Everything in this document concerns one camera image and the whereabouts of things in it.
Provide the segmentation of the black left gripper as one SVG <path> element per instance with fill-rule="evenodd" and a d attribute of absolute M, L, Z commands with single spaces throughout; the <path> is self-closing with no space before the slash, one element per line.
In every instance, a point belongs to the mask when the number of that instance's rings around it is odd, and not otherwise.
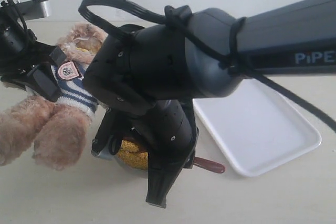
<path fill-rule="evenodd" d="M 16 87 L 28 87 L 51 102 L 61 96 L 61 89 L 53 75 L 52 67 L 61 66 L 67 59 L 59 46 L 41 42 L 27 47 L 10 40 L 1 49 L 1 82 Z"/>

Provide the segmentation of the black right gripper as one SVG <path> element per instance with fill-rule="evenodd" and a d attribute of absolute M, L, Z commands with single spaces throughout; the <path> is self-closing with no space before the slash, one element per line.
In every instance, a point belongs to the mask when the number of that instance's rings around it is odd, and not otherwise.
<path fill-rule="evenodd" d="M 161 100 L 131 110 L 134 139 L 148 152 L 146 202 L 166 208 L 166 197 L 182 169 L 193 166 L 198 128 L 191 99 Z"/>

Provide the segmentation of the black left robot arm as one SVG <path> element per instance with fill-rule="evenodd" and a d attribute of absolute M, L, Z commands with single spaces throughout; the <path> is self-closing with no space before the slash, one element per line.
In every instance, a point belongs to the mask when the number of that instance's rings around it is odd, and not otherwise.
<path fill-rule="evenodd" d="M 38 42 L 30 29 L 1 13 L 1 82 L 30 88 L 55 102 L 61 89 L 51 68 L 59 67 L 65 60 L 60 47 Z"/>

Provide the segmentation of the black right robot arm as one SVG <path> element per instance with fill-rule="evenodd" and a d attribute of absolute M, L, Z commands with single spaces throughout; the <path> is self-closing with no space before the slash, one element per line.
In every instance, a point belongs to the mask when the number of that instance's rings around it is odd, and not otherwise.
<path fill-rule="evenodd" d="M 333 118 L 270 80 L 335 73 L 335 0 L 241 18 L 187 5 L 160 15 L 129 0 L 82 0 L 78 11 L 108 35 L 82 81 L 108 107 L 92 151 L 113 156 L 125 136 L 139 141 L 149 154 L 150 205 L 165 208 L 181 170 L 193 166 L 195 98 L 226 97 L 255 79 L 335 129 Z"/>

